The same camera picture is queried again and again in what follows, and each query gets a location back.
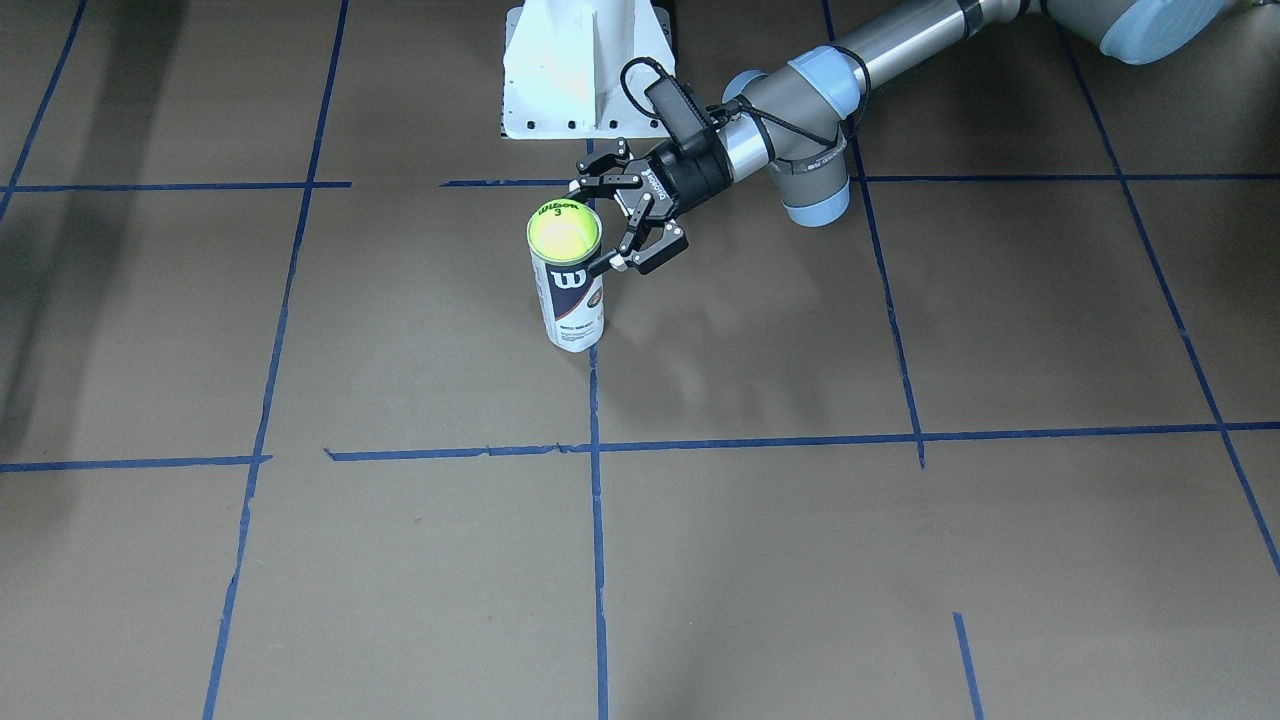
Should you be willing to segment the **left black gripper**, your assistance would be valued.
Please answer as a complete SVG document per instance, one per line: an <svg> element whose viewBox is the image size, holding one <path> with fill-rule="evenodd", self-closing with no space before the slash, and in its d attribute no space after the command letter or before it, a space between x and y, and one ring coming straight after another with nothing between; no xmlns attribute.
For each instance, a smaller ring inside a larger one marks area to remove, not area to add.
<svg viewBox="0 0 1280 720"><path fill-rule="evenodd" d="M627 217L620 242L588 265L589 275L635 268L646 275L689 249L675 213L691 211L733 183L732 167L718 129L705 128L692 146L675 138L643 143L625 137L600 141L577 165L568 199L614 199Z"/></svg>

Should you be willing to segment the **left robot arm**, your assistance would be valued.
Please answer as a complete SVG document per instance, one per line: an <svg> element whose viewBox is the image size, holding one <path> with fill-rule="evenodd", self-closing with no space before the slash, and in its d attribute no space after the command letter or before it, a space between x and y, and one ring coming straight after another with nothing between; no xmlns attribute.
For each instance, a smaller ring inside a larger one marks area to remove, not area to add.
<svg viewBox="0 0 1280 720"><path fill-rule="evenodd" d="M771 173L788 218L805 227L838 219L849 206L844 169L847 118L874 90L983 28L1041 14L1130 65L1185 46L1225 13L1224 1L901 1L844 37L815 46L773 73L744 72L721 102L701 102L649 56L655 81L640 110L667 141L636 156L626 141L579 163L572 200L613 199L627 224L613 249L591 255L588 274L649 273L689 242L678 218L745 181Z"/></svg>

